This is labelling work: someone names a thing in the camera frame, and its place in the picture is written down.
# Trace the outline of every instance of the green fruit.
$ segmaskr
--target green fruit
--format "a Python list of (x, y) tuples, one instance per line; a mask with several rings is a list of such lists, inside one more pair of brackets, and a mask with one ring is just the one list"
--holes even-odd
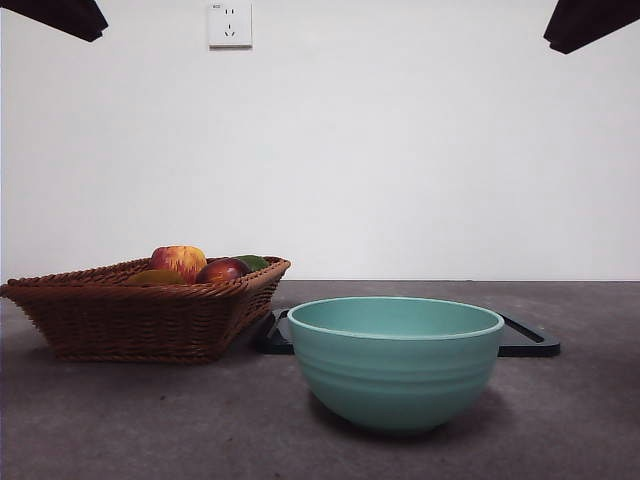
[(249, 265), (249, 268), (252, 272), (257, 272), (258, 270), (262, 270), (269, 266), (269, 262), (267, 262), (263, 257), (258, 255), (240, 255), (237, 258), (238, 260), (242, 260), (244, 263)]
[(187, 282), (174, 270), (153, 269), (131, 275), (125, 285), (184, 285)]

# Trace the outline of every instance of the black tray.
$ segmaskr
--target black tray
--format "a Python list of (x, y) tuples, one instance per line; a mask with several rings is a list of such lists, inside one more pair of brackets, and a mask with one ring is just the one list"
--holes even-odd
[[(288, 311), (286, 308), (274, 310), (262, 320), (255, 341), (260, 352), (293, 354)], [(500, 315), (504, 318), (505, 328), (500, 341), (499, 357), (553, 357), (560, 353), (560, 342), (549, 333)]]

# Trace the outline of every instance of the bowl rim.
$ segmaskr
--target bowl rim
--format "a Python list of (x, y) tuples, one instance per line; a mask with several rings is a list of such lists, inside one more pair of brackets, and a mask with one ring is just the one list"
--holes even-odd
[[(448, 333), (441, 335), (387, 335), (387, 334), (376, 334), (376, 333), (364, 333), (364, 332), (350, 332), (346, 330), (335, 330), (331, 328), (324, 327), (316, 327), (314, 325), (309, 325), (307, 323), (301, 322), (294, 318), (294, 314), (296, 311), (308, 307), (311, 305), (317, 305), (320, 303), (333, 303), (347, 300), (363, 300), (363, 299), (382, 299), (382, 300), (411, 300), (411, 301), (420, 301), (420, 302), (429, 302), (429, 303), (446, 303), (449, 305), (456, 305), (461, 307), (470, 308), (473, 310), (478, 310), (484, 313), (487, 313), (496, 319), (496, 324), (492, 325), (488, 328), (483, 328), (482, 330), (473, 330), (470, 332), (462, 332), (462, 333)], [(490, 333), (501, 330), (504, 327), (504, 318), (502, 315), (489, 310), (488, 308), (478, 307), (477, 305), (471, 305), (468, 303), (462, 302), (454, 302), (451, 300), (441, 300), (437, 298), (422, 298), (422, 297), (394, 297), (389, 295), (374, 295), (374, 296), (351, 296), (351, 297), (334, 297), (334, 298), (323, 298), (321, 300), (314, 300), (311, 302), (305, 302), (300, 305), (297, 305), (287, 312), (287, 319), (298, 325), (302, 328), (306, 328), (308, 330), (314, 330), (322, 333), (329, 333), (332, 335), (340, 335), (344, 337), (355, 337), (355, 338), (367, 338), (367, 339), (377, 339), (377, 340), (453, 340), (458, 338), (470, 338), (470, 337), (479, 337), (481, 335), (488, 335)]]

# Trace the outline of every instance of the basket rim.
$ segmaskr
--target basket rim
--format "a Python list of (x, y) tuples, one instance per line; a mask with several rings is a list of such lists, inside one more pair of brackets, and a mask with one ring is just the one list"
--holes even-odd
[[(214, 260), (219, 260), (222, 258), (230, 258), (230, 257), (208, 257), (207, 263)], [(157, 284), (125, 285), (122, 283), (100, 283), (100, 282), (91, 282), (91, 281), (83, 282), (81, 280), (77, 280), (77, 281), (72, 280), (68, 283), (53, 283), (53, 282), (48, 283), (50, 280), (55, 280), (55, 278), (59, 276), (66, 276), (66, 275), (73, 276), (73, 275), (80, 275), (80, 274), (88, 274), (91, 272), (100, 273), (100, 272), (109, 271), (115, 268), (122, 268), (128, 265), (148, 262), (150, 260), (150, 257), (144, 257), (144, 258), (138, 258), (138, 259), (129, 260), (125, 262), (119, 262), (112, 265), (89, 268), (85, 270), (75, 270), (70, 272), (49, 274), (49, 275), (43, 275), (38, 277), (23, 277), (20, 279), (11, 278), (7, 280), (6, 284), (0, 286), (0, 297), (7, 296), (8, 290), (14, 289), (14, 288), (20, 288), (20, 289), (22, 288), (41, 288), (41, 289), (95, 288), (95, 289), (101, 289), (101, 290), (102, 289), (105, 289), (105, 290), (118, 289), (123, 291), (124, 289), (126, 289), (127, 291), (130, 291), (130, 292), (155, 291), (155, 290), (157, 291), (162, 290), (165, 292), (166, 291), (174, 291), (174, 292), (203, 291), (204, 292), (204, 291), (210, 291), (212, 289), (215, 291), (224, 291), (229, 289), (235, 290), (238, 287), (241, 287), (243, 284), (248, 284), (249, 282), (259, 279), (264, 275), (271, 274), (276, 270), (281, 270), (281, 269), (286, 270), (291, 266), (291, 262), (289, 260), (286, 260), (281, 257), (264, 255), (263, 258), (269, 261), (269, 266), (262, 268), (260, 270), (256, 270), (255, 272), (251, 272), (247, 275), (243, 275), (242, 277), (239, 277), (233, 280), (227, 280), (224, 282), (217, 282), (217, 283), (197, 283), (197, 284), (183, 284), (183, 285), (179, 285), (179, 284), (178, 285), (157, 285)]]

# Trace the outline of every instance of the yellow fruit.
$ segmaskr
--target yellow fruit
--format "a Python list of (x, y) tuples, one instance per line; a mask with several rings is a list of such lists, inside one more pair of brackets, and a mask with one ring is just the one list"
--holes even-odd
[(187, 282), (174, 270), (144, 270), (131, 275), (125, 285), (185, 285)]

